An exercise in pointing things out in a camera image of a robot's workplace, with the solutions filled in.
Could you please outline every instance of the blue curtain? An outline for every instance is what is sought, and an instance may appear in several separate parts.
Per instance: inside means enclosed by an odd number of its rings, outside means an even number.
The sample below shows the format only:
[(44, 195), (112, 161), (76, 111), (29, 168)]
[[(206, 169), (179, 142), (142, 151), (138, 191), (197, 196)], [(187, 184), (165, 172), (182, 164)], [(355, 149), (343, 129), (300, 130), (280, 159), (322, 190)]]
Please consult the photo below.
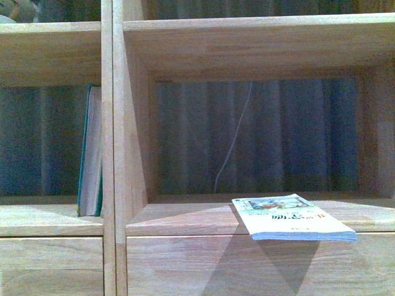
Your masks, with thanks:
[[(100, 20), (100, 0), (35, 3), (35, 22)], [(0, 89), (0, 195), (77, 194), (87, 89)]]
[[(351, 0), (159, 1), (160, 19), (352, 13)], [(161, 194), (211, 193), (250, 82), (161, 84)], [(255, 81), (217, 192), (353, 190), (355, 81)]]

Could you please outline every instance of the wooden shelf board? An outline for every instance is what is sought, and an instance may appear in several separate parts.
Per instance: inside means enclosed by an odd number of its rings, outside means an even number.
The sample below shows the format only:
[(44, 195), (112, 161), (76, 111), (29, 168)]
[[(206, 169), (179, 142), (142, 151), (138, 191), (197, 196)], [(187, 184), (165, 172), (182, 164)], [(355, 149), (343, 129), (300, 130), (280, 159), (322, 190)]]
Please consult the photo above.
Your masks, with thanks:
[[(395, 231), (395, 199), (377, 199), (357, 192), (300, 195), (357, 232)], [(231, 203), (236, 196), (247, 195), (228, 195), (227, 201), (221, 203), (202, 203), (198, 195), (189, 195), (189, 201), (198, 203), (150, 203), (127, 224), (127, 236), (248, 234)]]
[(395, 57), (395, 14), (212, 18), (123, 23), (158, 81), (353, 75)]
[(101, 82), (101, 24), (0, 26), (0, 87)]
[(0, 237), (103, 235), (103, 219), (77, 217), (77, 205), (0, 205), (0, 213)]

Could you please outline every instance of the light wood panel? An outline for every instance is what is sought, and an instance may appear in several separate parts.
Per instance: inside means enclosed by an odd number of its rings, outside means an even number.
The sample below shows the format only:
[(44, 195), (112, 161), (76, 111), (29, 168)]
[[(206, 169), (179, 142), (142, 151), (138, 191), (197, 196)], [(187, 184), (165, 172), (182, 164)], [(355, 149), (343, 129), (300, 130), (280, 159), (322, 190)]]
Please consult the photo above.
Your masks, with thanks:
[(0, 237), (101, 236), (103, 219), (77, 217), (77, 205), (1, 205)]
[[(358, 232), (395, 231), (395, 200), (387, 207), (369, 200), (316, 200), (314, 204)], [(248, 234), (230, 199), (227, 203), (149, 204), (127, 225), (128, 236)]]
[(127, 295), (125, 225), (147, 204), (142, 147), (149, 126), (148, 73), (137, 56), (127, 59), (122, 29), (124, 19), (143, 18), (141, 1), (113, 0), (113, 12), (115, 243), (117, 295), (123, 296)]
[(103, 263), (104, 293), (117, 295), (115, 250), (115, 201), (114, 201), (114, 109), (112, 68), (112, 0), (101, 1), (101, 86), (103, 129)]
[(357, 242), (128, 237), (129, 295), (389, 296), (395, 234)]
[(100, 22), (0, 26), (0, 87), (100, 83)]
[(395, 196), (395, 66), (357, 77), (359, 189)]
[(103, 293), (102, 239), (0, 239), (0, 295)]
[(395, 55), (395, 14), (154, 20), (123, 29), (159, 81), (336, 76)]

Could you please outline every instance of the book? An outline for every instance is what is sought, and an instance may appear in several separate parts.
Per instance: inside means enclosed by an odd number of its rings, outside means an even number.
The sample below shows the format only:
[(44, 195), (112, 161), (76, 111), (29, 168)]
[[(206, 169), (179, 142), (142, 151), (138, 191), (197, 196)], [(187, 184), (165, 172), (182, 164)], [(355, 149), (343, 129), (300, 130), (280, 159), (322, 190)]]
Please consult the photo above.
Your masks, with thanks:
[(297, 194), (233, 199), (255, 241), (263, 239), (355, 242), (357, 234)]
[(102, 182), (101, 87), (89, 86), (78, 181), (77, 215), (100, 216)]

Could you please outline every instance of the white cable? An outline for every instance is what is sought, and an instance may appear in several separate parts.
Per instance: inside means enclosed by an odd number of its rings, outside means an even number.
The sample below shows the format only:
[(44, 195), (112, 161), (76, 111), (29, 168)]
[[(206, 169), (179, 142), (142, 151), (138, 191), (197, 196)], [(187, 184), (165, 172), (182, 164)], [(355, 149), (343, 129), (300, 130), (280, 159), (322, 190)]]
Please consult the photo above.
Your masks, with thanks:
[(245, 105), (244, 105), (243, 111), (241, 112), (241, 115), (240, 115), (240, 118), (239, 118), (239, 122), (237, 123), (235, 136), (233, 137), (232, 143), (230, 144), (230, 148), (229, 148), (227, 157), (225, 158), (225, 161), (223, 162), (223, 164), (222, 164), (222, 166), (221, 166), (221, 169), (219, 170), (219, 172), (218, 172), (218, 174), (217, 174), (217, 177), (215, 177), (214, 194), (217, 193), (218, 180), (219, 180), (219, 178), (220, 178), (220, 176), (221, 176), (221, 174), (222, 174), (223, 169), (225, 168), (225, 166), (226, 166), (227, 163), (228, 163), (230, 154), (232, 153), (232, 150), (233, 150), (233, 146), (235, 145), (236, 138), (237, 138), (237, 135), (238, 135), (238, 133), (239, 133), (240, 126), (241, 126), (241, 120), (243, 119), (244, 113), (245, 113), (245, 111), (246, 111), (246, 109), (247, 109), (248, 101), (249, 101), (250, 98), (251, 98), (251, 91), (252, 91), (252, 82), (251, 82), (250, 85), (249, 85), (249, 91), (248, 91), (246, 103), (245, 103)]

